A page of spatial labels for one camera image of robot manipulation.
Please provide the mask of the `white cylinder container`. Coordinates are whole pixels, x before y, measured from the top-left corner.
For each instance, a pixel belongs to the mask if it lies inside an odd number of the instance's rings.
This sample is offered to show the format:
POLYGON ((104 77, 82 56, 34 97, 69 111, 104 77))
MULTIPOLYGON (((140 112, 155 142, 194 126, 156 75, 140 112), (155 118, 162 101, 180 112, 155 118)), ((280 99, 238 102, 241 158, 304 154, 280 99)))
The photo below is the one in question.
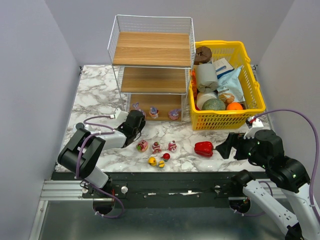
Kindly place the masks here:
POLYGON ((196 97, 196 106, 199 110, 201 110, 206 101, 210 99, 217 99, 217 98, 218 98, 218 94, 214 91, 208 92, 208 93, 198 92, 196 97))

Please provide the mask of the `orange fruit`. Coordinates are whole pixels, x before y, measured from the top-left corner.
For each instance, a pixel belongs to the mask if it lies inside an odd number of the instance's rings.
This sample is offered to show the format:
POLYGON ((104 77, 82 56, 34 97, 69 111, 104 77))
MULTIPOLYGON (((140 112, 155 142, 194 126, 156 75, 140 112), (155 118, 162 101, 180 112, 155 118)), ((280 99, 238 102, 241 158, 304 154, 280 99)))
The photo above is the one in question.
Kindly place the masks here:
POLYGON ((239 102, 232 102, 226 107, 227 111, 241 111, 243 109, 243 106, 239 102))

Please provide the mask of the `purple bunny donut toy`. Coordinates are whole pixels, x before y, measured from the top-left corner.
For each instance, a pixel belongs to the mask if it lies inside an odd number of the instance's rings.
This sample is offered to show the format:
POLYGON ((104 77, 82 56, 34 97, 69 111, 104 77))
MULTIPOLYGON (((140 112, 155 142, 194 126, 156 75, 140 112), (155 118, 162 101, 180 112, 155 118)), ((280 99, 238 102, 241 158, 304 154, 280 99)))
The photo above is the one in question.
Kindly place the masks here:
POLYGON ((151 118, 157 119, 159 117, 159 110, 156 107, 151 106, 149 109, 149 115, 151 118))

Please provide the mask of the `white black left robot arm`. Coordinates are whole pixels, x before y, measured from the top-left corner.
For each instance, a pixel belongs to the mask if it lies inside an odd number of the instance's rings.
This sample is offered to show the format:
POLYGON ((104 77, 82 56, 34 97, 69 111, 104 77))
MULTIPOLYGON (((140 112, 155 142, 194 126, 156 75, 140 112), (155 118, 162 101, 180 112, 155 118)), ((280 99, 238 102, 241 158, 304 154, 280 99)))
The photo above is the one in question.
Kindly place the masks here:
POLYGON ((144 114, 139 110, 125 113, 124 122, 116 128, 107 126, 107 132, 94 132, 85 126, 78 127, 69 142, 61 150, 57 162, 99 189, 111 185, 111 177, 96 166, 101 152, 106 149, 126 148, 134 142, 146 124, 144 114))

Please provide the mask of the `purple bunny figure toy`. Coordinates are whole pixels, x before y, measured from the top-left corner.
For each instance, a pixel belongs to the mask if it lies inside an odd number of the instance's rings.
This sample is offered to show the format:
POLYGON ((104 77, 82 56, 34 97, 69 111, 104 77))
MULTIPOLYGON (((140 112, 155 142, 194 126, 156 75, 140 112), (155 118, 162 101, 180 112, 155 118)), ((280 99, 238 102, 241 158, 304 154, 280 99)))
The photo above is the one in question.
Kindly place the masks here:
POLYGON ((180 108, 176 108, 176 109, 173 109, 173 110, 170 110, 168 112, 168 117, 175 121, 175 120, 178 120, 179 117, 180 117, 180 113, 181 113, 181 109, 180 108))

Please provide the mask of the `pink strawberry cake toy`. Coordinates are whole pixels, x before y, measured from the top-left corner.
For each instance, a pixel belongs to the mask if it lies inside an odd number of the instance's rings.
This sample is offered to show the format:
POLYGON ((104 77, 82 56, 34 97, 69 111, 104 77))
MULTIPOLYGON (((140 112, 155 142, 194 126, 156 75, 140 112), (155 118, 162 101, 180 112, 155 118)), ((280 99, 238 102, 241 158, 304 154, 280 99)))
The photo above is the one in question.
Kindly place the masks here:
POLYGON ((137 145, 136 149, 140 153, 144 153, 149 147, 149 144, 146 140, 141 140, 137 145))

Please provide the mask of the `pink bear strawberry toy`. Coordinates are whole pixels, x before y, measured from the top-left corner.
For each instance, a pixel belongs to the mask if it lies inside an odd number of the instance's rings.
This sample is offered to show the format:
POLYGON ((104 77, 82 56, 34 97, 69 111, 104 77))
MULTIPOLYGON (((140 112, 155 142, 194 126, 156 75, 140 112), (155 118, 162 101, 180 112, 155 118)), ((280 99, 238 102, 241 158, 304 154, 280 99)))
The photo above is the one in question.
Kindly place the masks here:
POLYGON ((160 153, 161 151, 162 149, 161 149, 160 143, 158 141, 155 141, 152 144, 152 153, 157 154, 157 153, 160 153))

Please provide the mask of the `green melon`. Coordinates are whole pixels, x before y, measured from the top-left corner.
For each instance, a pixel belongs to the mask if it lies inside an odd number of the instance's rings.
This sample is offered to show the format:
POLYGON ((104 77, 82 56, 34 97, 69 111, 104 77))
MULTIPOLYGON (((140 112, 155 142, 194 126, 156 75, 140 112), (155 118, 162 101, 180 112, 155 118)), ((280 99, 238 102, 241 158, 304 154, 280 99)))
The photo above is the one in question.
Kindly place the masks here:
POLYGON ((226 110, 226 105, 220 99, 211 98, 203 103, 201 110, 202 111, 224 111, 226 110))

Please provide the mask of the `red bell pepper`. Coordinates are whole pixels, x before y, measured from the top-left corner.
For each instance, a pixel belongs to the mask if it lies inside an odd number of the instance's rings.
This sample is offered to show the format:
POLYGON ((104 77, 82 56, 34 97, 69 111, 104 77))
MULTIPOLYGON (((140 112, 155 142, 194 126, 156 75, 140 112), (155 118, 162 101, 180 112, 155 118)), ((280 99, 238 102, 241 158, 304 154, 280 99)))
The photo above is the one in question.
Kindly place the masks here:
POLYGON ((203 157, 212 157, 213 150, 214 145, 210 141, 201 141, 194 145, 194 152, 203 157))

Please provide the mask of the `yellow duck toy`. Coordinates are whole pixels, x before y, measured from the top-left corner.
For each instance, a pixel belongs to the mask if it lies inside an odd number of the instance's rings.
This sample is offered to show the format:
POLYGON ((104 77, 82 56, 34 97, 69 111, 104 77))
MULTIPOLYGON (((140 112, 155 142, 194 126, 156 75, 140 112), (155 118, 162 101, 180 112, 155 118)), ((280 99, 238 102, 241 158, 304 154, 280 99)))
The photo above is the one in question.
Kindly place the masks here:
POLYGON ((155 167, 155 166, 157 165, 157 160, 156 160, 156 158, 155 158, 155 157, 150 157, 150 158, 148 159, 148 164, 149 164, 150 166, 155 167))

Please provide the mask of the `red strawberry toy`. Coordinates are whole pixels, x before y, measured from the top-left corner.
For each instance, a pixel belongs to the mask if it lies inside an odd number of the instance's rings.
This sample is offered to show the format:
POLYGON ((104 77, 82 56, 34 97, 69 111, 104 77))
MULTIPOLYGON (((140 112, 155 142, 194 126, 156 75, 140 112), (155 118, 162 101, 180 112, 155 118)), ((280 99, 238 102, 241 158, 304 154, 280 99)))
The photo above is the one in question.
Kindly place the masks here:
POLYGON ((170 156, 169 153, 164 153, 161 158, 162 158, 165 162, 167 162, 167 161, 171 158, 171 156, 170 156))

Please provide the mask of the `purple bunny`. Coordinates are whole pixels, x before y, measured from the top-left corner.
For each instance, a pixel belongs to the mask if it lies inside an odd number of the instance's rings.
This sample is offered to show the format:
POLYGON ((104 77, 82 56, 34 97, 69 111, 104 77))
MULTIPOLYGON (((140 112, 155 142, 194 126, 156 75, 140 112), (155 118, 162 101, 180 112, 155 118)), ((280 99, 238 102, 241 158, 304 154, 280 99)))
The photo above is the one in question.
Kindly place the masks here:
POLYGON ((140 111, 144 115, 145 118, 147 117, 146 113, 140 108, 139 102, 133 103, 132 107, 134 110, 140 111))

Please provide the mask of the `white bottle grey cap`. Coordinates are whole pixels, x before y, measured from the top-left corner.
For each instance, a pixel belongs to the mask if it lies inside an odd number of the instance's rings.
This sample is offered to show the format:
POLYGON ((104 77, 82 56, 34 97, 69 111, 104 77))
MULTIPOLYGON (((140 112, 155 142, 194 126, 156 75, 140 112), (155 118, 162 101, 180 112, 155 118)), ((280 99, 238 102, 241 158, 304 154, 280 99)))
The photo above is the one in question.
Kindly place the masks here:
POLYGON ((90 132, 94 131, 94 129, 93 129, 93 127, 91 125, 84 124, 83 122, 78 122, 78 123, 73 125, 72 132, 75 133, 79 129, 85 129, 85 130, 90 131, 90 132))

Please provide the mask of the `light blue snack bag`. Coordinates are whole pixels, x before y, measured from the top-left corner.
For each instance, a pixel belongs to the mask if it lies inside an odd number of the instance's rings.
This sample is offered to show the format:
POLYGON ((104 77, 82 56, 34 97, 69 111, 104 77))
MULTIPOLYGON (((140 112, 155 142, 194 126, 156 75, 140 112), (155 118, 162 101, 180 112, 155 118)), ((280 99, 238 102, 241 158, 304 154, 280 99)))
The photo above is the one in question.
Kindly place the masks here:
POLYGON ((217 96, 226 105, 245 101, 244 92, 240 84, 239 76, 242 66, 223 75, 218 79, 217 96))

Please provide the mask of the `aluminium frame rail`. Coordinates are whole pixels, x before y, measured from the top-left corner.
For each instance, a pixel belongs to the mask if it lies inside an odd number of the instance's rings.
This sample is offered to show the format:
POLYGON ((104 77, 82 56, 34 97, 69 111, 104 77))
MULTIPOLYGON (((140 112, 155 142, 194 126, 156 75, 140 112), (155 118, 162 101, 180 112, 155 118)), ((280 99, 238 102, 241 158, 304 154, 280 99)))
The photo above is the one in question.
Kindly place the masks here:
POLYGON ((79 181, 46 180, 41 189, 30 240, 76 240, 93 217, 93 200, 83 197, 79 181))

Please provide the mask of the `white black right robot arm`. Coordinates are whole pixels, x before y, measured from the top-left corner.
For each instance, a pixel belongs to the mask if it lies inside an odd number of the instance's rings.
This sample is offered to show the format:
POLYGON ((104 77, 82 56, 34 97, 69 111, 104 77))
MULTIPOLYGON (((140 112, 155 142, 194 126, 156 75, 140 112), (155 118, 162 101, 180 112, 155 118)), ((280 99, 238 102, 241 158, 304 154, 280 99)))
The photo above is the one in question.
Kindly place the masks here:
POLYGON ((250 164, 265 170, 267 177, 282 191, 293 211, 287 210, 266 192, 259 181, 247 170, 231 179, 233 188, 241 191, 277 224, 287 240, 318 240, 320 221, 315 210, 318 205, 312 195, 311 179, 305 167, 296 159, 285 155, 282 139, 273 130, 258 130, 254 137, 231 132, 227 139, 216 146, 219 154, 227 159, 235 148, 236 160, 248 160, 250 164))

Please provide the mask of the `yellow plastic basket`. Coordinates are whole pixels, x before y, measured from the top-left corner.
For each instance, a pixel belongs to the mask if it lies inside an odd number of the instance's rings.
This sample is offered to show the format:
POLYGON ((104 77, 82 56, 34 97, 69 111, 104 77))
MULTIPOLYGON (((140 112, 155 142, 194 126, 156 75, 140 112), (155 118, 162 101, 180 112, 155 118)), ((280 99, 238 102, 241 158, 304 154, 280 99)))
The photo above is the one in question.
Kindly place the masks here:
POLYGON ((206 93, 189 94, 190 119, 193 130, 230 130, 240 128, 247 118, 263 113, 266 105, 255 80, 251 60, 241 41, 204 40, 195 46, 207 47, 212 63, 222 67, 226 60, 233 70, 218 78, 217 97, 226 109, 213 107, 206 93))

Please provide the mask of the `pink bear cake toy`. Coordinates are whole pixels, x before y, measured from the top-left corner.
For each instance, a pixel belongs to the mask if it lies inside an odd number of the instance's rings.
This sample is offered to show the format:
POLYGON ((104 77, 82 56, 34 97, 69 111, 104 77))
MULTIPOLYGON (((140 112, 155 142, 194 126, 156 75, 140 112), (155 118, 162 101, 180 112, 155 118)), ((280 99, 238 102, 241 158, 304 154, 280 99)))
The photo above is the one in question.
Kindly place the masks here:
POLYGON ((175 140, 172 140, 168 143, 168 151, 174 153, 177 150, 177 144, 175 140))

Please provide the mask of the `grey paper roll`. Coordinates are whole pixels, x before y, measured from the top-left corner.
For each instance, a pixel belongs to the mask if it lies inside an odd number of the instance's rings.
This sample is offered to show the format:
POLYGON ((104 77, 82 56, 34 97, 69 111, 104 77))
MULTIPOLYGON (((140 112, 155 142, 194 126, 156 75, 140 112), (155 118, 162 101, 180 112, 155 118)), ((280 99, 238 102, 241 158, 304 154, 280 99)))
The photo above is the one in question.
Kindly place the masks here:
POLYGON ((211 93, 218 88, 216 68, 212 63, 198 65, 195 69, 195 78, 200 93, 211 93))

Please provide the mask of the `white blue box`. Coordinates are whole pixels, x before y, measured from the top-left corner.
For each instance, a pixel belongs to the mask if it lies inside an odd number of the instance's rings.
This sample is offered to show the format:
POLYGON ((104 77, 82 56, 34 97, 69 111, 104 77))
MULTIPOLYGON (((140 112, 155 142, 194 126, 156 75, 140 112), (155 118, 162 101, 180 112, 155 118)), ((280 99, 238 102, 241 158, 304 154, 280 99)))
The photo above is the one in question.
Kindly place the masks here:
POLYGON ((215 67, 215 72, 218 79, 234 70, 234 67, 225 58, 218 59, 212 64, 215 67))

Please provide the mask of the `brown chocolate donut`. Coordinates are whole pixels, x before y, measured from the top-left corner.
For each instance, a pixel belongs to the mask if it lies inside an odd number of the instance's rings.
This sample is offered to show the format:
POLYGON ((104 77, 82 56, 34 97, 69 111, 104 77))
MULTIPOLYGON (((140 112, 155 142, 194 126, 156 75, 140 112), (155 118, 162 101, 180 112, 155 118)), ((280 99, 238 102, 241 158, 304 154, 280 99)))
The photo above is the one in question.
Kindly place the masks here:
POLYGON ((206 64, 209 63, 212 59, 212 51, 206 46, 200 46, 195 49, 195 58, 194 64, 206 64))

